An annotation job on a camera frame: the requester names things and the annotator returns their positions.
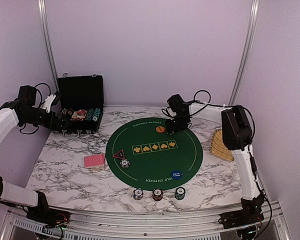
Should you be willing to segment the orange big blind button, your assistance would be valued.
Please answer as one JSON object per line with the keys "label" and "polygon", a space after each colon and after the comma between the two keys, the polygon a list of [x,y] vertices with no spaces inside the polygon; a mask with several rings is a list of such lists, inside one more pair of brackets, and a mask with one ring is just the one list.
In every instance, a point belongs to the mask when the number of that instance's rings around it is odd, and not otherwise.
{"label": "orange big blind button", "polygon": [[157,126],[155,129],[158,133],[164,133],[165,132],[165,128],[163,126]]}

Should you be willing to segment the blue small blind button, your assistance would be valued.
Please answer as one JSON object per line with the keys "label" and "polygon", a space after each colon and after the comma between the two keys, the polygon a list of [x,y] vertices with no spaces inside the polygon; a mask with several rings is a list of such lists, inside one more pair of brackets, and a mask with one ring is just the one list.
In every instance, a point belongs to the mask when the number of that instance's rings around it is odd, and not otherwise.
{"label": "blue small blind button", "polygon": [[179,170],[174,170],[170,173],[170,176],[173,180],[180,180],[183,176],[183,173]]}

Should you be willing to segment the blue white chip stack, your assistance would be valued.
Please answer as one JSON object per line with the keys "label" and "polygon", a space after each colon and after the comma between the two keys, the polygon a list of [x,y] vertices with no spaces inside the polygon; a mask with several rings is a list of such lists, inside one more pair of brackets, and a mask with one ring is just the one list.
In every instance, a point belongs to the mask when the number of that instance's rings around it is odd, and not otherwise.
{"label": "blue white chip stack", "polygon": [[135,188],[132,192],[132,196],[135,200],[141,200],[144,196],[143,190],[141,188]]}

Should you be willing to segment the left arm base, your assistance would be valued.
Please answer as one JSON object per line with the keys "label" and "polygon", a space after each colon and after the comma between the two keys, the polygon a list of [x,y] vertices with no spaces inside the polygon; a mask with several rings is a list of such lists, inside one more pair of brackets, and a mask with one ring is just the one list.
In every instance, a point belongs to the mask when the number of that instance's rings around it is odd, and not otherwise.
{"label": "left arm base", "polygon": [[38,194],[37,206],[27,207],[26,217],[30,220],[47,225],[47,228],[53,228],[60,224],[67,224],[70,213],[64,210],[50,208],[46,195],[43,192],[36,191]]}

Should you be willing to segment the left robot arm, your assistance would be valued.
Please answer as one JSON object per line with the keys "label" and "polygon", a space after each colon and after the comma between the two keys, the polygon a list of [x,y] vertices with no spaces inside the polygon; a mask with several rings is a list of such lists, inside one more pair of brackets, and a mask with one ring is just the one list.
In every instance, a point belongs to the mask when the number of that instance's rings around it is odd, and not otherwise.
{"label": "left robot arm", "polygon": [[[52,131],[62,131],[71,125],[71,121],[62,114],[47,112],[45,109],[31,106],[26,100],[14,100],[4,103],[0,107],[0,149],[2,143],[12,143],[7,140],[12,137],[17,127],[24,124],[33,124],[36,127],[44,127]],[[43,223],[53,219],[53,211],[40,202],[41,194],[9,183],[0,176],[0,202],[26,207],[34,207],[34,215]]]}

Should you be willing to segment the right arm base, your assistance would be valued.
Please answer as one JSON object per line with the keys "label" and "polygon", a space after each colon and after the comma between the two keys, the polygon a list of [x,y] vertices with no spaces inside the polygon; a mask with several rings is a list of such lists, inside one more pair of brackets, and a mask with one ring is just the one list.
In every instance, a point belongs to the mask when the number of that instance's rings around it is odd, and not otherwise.
{"label": "right arm base", "polygon": [[252,200],[241,198],[240,201],[242,209],[220,214],[218,222],[223,225],[224,229],[241,227],[265,219],[262,213],[262,205],[265,202],[265,198],[262,194],[259,194]]}

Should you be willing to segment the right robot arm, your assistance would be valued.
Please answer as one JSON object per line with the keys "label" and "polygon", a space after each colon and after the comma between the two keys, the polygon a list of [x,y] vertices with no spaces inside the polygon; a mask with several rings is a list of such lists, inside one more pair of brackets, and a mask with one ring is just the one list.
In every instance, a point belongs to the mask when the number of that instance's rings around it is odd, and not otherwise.
{"label": "right robot arm", "polygon": [[190,130],[197,117],[221,125],[222,141],[231,151],[241,181],[244,203],[262,199],[257,167],[252,153],[254,122],[241,105],[220,106],[195,101],[168,100],[165,118],[148,117],[130,121],[109,138],[105,149],[107,164],[115,176],[139,190],[159,197],[163,190],[185,194],[183,184],[199,171],[203,147]]}

